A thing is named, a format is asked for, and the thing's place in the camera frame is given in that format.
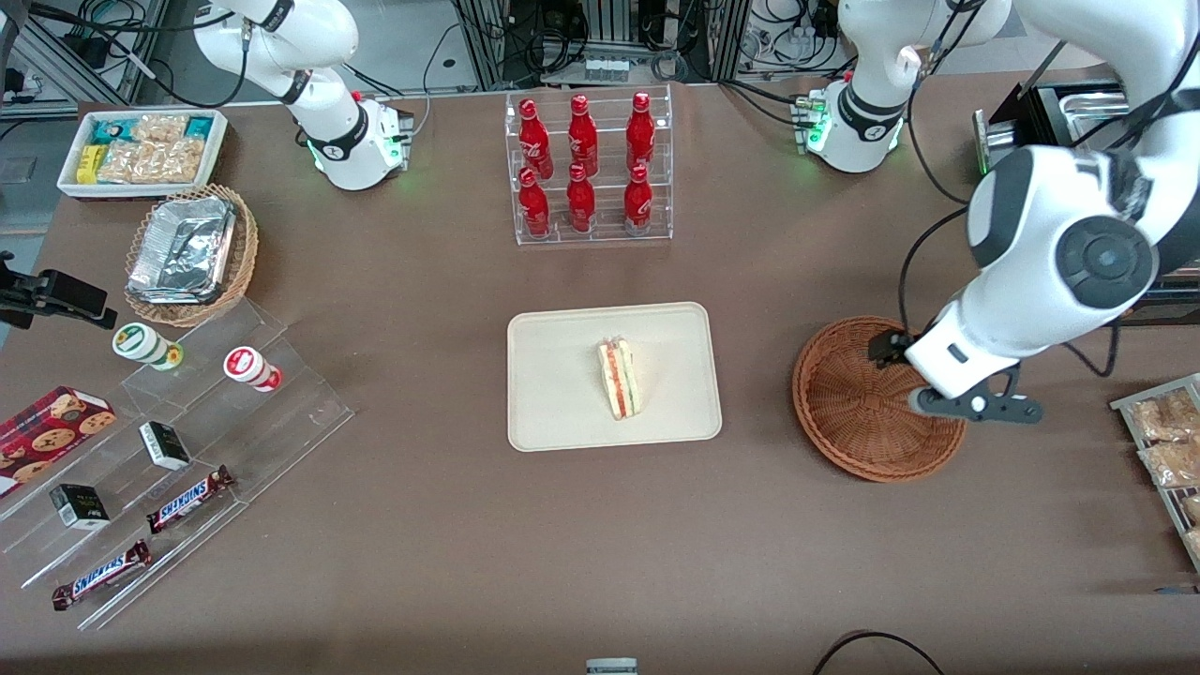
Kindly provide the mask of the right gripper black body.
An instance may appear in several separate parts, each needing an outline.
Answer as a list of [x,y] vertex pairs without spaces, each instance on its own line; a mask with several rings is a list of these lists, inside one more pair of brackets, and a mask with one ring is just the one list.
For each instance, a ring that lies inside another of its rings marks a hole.
[[14,258],[11,251],[1,252],[1,321],[14,329],[28,330],[38,313],[44,277],[8,269],[8,262]]

